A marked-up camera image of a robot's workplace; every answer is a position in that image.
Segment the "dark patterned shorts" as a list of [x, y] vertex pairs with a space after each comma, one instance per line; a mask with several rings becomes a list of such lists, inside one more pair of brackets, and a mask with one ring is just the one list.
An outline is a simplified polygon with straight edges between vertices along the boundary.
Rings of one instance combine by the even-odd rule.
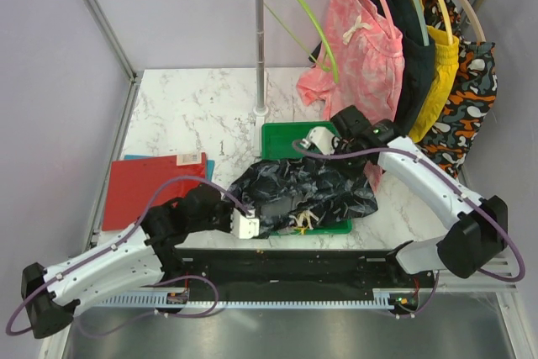
[[261, 238], [280, 230], [331, 229], [378, 211], [364, 173], [310, 157], [258, 161], [228, 192], [256, 213]]

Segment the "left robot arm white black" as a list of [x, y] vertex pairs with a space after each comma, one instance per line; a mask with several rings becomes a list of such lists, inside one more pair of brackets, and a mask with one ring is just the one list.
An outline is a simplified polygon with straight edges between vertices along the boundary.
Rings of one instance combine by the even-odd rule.
[[108, 242], [54, 266], [23, 269], [21, 296], [36, 339], [63, 329], [92, 306], [134, 288], [175, 283], [188, 275], [176, 250], [203, 231], [230, 231], [234, 205], [201, 185], [150, 208]]

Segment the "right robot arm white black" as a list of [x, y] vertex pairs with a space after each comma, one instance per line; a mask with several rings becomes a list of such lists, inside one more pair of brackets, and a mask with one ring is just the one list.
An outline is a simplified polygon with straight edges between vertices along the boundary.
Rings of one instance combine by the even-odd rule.
[[435, 213], [446, 235], [410, 241], [395, 250], [399, 267], [408, 274], [447, 270], [469, 278], [507, 246], [508, 206], [498, 196], [484, 198], [460, 184], [429, 159], [389, 119], [371, 124], [354, 106], [330, 122], [343, 144], [337, 154], [371, 150], [367, 158], [394, 175]]

